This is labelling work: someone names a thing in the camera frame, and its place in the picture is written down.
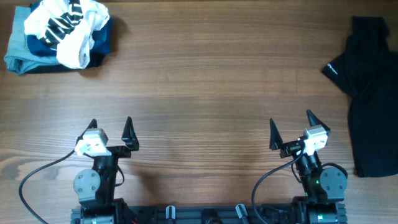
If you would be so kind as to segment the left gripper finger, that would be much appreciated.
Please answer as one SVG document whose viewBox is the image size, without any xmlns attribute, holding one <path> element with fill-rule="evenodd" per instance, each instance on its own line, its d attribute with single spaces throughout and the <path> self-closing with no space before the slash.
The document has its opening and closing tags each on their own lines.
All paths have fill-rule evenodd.
<svg viewBox="0 0 398 224">
<path fill-rule="evenodd" d="M 78 143 L 79 140 L 82 140 L 82 139 L 83 139 L 83 135 L 85 134 L 85 132 L 86 132 L 87 130 L 93 129 L 93 128 L 97 128 L 97 127 L 98 127 L 98 125 L 97 125 L 97 120 L 96 120 L 96 119 L 92 119 L 91 122 L 90 122 L 90 124 L 87 126 L 87 128 L 81 133 L 80 136 L 77 137 L 76 143 Z"/>
<path fill-rule="evenodd" d="M 134 130 L 132 118 L 130 116 L 127 117 L 121 140 L 125 142 L 126 147 L 128 147 L 131 151 L 139 150 L 139 141 Z"/>
</svg>

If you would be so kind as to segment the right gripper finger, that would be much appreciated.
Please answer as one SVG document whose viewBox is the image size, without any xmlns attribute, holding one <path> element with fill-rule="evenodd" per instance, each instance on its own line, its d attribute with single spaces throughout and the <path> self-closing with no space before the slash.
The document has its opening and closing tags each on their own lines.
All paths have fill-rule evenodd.
<svg viewBox="0 0 398 224">
<path fill-rule="evenodd" d="M 269 149 L 272 151 L 275 151 L 282 147 L 283 140 L 282 140 L 282 137 L 280 136 L 279 130 L 277 129 L 277 126 L 276 126 L 274 120 L 271 118 L 269 120 L 269 122 L 270 122 Z"/>
<path fill-rule="evenodd" d="M 306 114 L 307 114 L 308 122 L 311 127 L 321 125 L 325 129 L 326 132 L 331 131 L 331 129 L 325 123 L 323 123 L 321 120 L 319 120 L 311 110 L 306 110 Z"/>
</svg>

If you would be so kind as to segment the black polo shirt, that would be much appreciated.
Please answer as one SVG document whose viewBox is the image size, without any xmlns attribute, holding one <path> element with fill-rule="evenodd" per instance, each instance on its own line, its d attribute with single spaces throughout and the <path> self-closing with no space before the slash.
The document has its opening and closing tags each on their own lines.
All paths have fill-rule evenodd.
<svg viewBox="0 0 398 224">
<path fill-rule="evenodd" d="M 322 68 L 351 98 L 348 127 L 358 177 L 397 174 L 397 52 L 383 17 L 352 18 L 344 52 Z"/>
</svg>

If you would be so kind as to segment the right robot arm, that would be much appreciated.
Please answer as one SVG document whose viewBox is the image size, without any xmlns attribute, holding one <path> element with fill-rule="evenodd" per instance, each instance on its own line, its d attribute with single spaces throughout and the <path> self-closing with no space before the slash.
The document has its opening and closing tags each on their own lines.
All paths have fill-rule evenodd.
<svg viewBox="0 0 398 224">
<path fill-rule="evenodd" d="M 348 173 L 334 163 L 322 164 L 317 152 L 327 145 L 331 129 L 311 110 L 306 111 L 309 127 L 294 141 L 285 142 L 273 119 L 270 120 L 270 146 L 279 150 L 280 157 L 291 157 L 290 167 L 302 184 L 304 196 L 274 208 L 265 208 L 275 223 L 344 223 L 347 221 L 344 206 Z"/>
</svg>

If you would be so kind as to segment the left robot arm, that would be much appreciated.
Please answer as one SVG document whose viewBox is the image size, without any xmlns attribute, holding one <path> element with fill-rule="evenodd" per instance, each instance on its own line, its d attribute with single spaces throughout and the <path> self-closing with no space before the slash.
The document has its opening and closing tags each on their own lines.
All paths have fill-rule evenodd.
<svg viewBox="0 0 398 224">
<path fill-rule="evenodd" d="M 131 117 L 127 117 L 121 140 L 122 146 L 107 146 L 108 137 L 95 119 L 77 138 L 74 151 L 92 158 L 93 166 L 79 172 L 73 181 L 81 208 L 79 216 L 71 218 L 72 223 L 139 222 L 124 199 L 114 197 L 115 188 L 121 185 L 116 182 L 117 173 L 121 172 L 118 161 L 139 150 Z"/>
</svg>

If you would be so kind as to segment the light blue folded garment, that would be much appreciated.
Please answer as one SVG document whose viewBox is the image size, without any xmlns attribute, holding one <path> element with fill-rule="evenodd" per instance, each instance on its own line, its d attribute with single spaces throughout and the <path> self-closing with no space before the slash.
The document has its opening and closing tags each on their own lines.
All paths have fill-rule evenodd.
<svg viewBox="0 0 398 224">
<path fill-rule="evenodd" d="M 16 6 L 12 33 L 4 56 L 6 69 L 17 75 L 62 71 L 63 66 L 58 63 L 56 57 L 39 57 L 30 52 L 27 45 L 27 36 L 24 33 L 24 21 L 29 15 L 30 9 L 28 7 Z"/>
</svg>

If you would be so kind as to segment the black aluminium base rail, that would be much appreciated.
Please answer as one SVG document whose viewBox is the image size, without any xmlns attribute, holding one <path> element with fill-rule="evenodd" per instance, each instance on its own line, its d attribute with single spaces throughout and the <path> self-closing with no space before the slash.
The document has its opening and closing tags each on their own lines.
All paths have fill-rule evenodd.
<svg viewBox="0 0 398 224">
<path fill-rule="evenodd" d="M 129 207 L 128 223 L 327 223 L 347 224 L 343 204 L 324 205 L 263 204 L 255 212 L 251 207 L 237 204 L 230 207 Z"/>
</svg>

